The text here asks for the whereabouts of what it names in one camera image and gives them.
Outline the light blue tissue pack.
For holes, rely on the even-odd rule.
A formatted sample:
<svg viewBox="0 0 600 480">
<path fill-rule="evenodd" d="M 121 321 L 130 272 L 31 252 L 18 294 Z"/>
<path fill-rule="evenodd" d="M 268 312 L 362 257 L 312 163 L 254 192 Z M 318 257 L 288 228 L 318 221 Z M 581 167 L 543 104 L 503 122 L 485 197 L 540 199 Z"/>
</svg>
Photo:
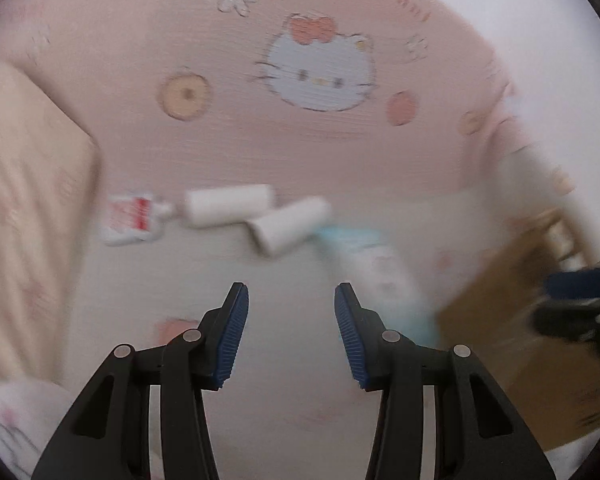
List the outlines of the light blue tissue pack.
<svg viewBox="0 0 600 480">
<path fill-rule="evenodd" d="M 362 306 L 377 312 L 388 330 L 421 346 L 438 344 L 437 324 L 426 296 L 381 233 L 329 226 L 318 231 L 316 240 L 336 282 L 351 284 Z"/>
</svg>

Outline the long white paper tube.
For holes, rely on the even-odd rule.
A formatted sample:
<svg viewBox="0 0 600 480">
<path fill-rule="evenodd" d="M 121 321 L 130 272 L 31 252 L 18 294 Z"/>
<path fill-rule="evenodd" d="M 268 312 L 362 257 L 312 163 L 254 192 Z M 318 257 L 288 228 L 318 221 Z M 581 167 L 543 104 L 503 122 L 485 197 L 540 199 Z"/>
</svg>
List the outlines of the long white paper tube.
<svg viewBox="0 0 600 480">
<path fill-rule="evenodd" d="M 202 188 L 185 193 L 183 218 L 193 229 L 228 226 L 262 216 L 274 204 L 274 190 L 267 184 Z"/>
</svg>

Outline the short white paper tube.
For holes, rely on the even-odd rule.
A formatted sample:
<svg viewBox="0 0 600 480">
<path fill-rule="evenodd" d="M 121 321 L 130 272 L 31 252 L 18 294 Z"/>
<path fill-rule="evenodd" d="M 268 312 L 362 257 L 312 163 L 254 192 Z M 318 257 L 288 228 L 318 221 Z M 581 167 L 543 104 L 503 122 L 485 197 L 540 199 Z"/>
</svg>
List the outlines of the short white paper tube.
<svg viewBox="0 0 600 480">
<path fill-rule="evenodd" d="M 267 257 L 277 257 L 302 244 L 332 221 L 332 205 L 321 196 L 311 196 L 247 221 L 257 248 Z"/>
</svg>

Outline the brown cardboard box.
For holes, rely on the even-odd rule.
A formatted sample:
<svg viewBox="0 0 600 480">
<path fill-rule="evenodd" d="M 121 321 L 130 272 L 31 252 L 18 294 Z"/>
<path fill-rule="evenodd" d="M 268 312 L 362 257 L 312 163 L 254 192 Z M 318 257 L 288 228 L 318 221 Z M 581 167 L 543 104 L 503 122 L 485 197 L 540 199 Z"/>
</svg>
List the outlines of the brown cardboard box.
<svg viewBox="0 0 600 480">
<path fill-rule="evenodd" d="M 568 263 L 582 269 L 591 261 L 573 222 L 544 211 L 437 315 L 443 341 L 471 348 L 544 450 L 600 428 L 600 358 L 532 327 L 543 281 Z"/>
</svg>

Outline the white red spout pouch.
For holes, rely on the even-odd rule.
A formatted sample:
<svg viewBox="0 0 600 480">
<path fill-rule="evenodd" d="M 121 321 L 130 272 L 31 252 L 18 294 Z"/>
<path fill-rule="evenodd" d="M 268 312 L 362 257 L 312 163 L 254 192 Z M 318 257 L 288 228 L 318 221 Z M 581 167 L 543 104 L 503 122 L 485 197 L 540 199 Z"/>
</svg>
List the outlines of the white red spout pouch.
<svg viewBox="0 0 600 480">
<path fill-rule="evenodd" d="M 176 214 L 174 204 L 151 192 L 109 195 L 100 238 L 107 246 L 148 243 L 162 237 L 166 222 Z"/>
</svg>

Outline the beige patterned pillow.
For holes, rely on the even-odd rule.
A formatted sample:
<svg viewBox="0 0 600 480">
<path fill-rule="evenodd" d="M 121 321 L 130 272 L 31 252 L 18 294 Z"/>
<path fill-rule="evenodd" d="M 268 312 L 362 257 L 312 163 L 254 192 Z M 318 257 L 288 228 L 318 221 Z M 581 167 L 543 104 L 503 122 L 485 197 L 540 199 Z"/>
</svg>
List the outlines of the beige patterned pillow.
<svg viewBox="0 0 600 480">
<path fill-rule="evenodd" d="M 0 382 L 61 374 L 98 177 L 93 139 L 0 63 Z"/>
</svg>

